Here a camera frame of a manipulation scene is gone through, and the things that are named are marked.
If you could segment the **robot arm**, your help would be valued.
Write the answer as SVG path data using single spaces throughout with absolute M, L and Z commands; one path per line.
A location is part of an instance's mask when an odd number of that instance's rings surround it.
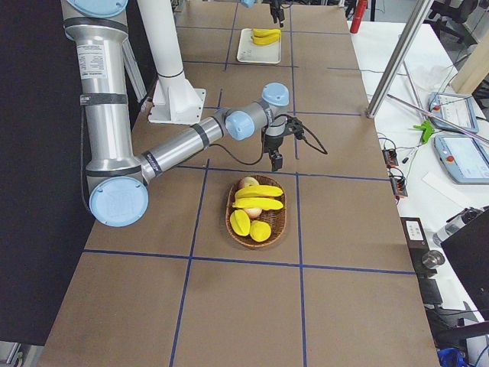
M 251 8 L 256 1 L 255 0 L 241 0 L 240 3 L 246 8 Z M 273 23 L 278 24 L 280 28 L 284 26 L 285 15 L 282 7 L 281 0 L 266 0 L 265 4 L 269 5 L 270 15 L 273 18 Z
M 76 44 L 83 92 L 79 98 L 83 131 L 92 159 L 83 165 L 88 206 L 102 224 L 122 227 L 137 222 L 148 206 L 147 184 L 164 171 L 231 136 L 241 141 L 255 132 L 268 138 L 284 130 L 288 88 L 269 83 L 261 96 L 238 109 L 202 117 L 206 93 L 186 78 L 169 1 L 138 4 L 157 71 L 154 121 L 184 125 L 164 143 L 135 155 L 131 143 L 127 83 L 142 88 L 131 58 L 127 4 L 124 1 L 64 1 L 66 36 Z

